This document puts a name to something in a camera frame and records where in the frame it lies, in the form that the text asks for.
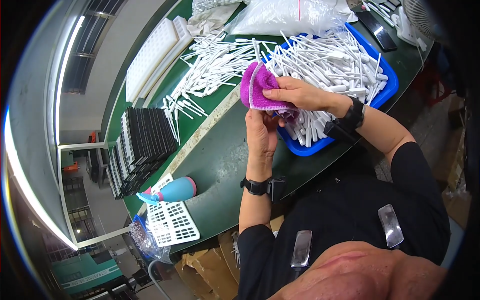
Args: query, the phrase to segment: hand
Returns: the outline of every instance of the hand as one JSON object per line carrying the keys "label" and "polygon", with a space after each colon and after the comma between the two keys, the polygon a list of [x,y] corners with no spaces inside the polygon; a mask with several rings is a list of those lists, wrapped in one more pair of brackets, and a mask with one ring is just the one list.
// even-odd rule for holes
{"label": "hand", "polygon": [[247,143],[249,160],[272,162],[278,142],[276,128],[285,126],[285,121],[279,116],[272,118],[271,114],[256,109],[249,109],[245,115],[247,125]]}
{"label": "hand", "polygon": [[300,79],[286,76],[277,77],[276,81],[280,88],[263,90],[263,95],[266,98],[291,102],[304,110],[328,111],[337,118],[344,117],[348,108],[352,105],[351,99],[347,96],[326,92]]}

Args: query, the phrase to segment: black tray stack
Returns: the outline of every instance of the black tray stack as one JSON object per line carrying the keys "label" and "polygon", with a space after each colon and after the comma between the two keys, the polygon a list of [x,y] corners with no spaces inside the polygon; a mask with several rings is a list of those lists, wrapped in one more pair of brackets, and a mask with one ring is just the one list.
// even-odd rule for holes
{"label": "black tray stack", "polygon": [[127,108],[107,168],[115,199],[137,193],[175,151],[177,143],[163,110]]}

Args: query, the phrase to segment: blue spray bottle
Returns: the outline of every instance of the blue spray bottle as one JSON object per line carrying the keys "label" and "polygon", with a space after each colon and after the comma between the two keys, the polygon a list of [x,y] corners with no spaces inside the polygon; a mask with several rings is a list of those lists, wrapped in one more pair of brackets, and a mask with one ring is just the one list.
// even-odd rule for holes
{"label": "blue spray bottle", "polygon": [[164,186],[154,195],[150,194],[151,187],[143,193],[137,193],[137,197],[143,202],[157,205],[160,201],[180,202],[193,198],[197,194],[197,186],[190,177],[180,177]]}

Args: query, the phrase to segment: purple towel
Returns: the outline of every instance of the purple towel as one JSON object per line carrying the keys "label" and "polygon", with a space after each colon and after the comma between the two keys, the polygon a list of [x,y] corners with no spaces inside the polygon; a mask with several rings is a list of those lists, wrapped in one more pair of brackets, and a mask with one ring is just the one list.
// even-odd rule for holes
{"label": "purple towel", "polygon": [[263,62],[254,62],[247,68],[241,79],[240,99],[248,108],[275,111],[285,121],[295,122],[300,114],[295,105],[290,102],[270,100],[263,95],[263,89],[273,88],[280,88],[275,76],[267,70]]}

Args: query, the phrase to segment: black shirt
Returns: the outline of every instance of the black shirt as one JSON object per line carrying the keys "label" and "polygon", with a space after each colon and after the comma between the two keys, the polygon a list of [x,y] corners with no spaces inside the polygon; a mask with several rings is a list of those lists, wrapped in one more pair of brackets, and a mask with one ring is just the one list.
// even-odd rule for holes
{"label": "black shirt", "polygon": [[277,238],[264,225],[245,229],[238,239],[238,299],[267,299],[294,278],[290,267],[297,231],[312,230],[310,265],[335,244],[360,240],[387,249],[377,215],[391,204],[404,241],[400,250],[440,265],[450,241],[450,225],[438,185],[420,147],[402,145],[391,165],[392,182],[350,174],[297,202]]}

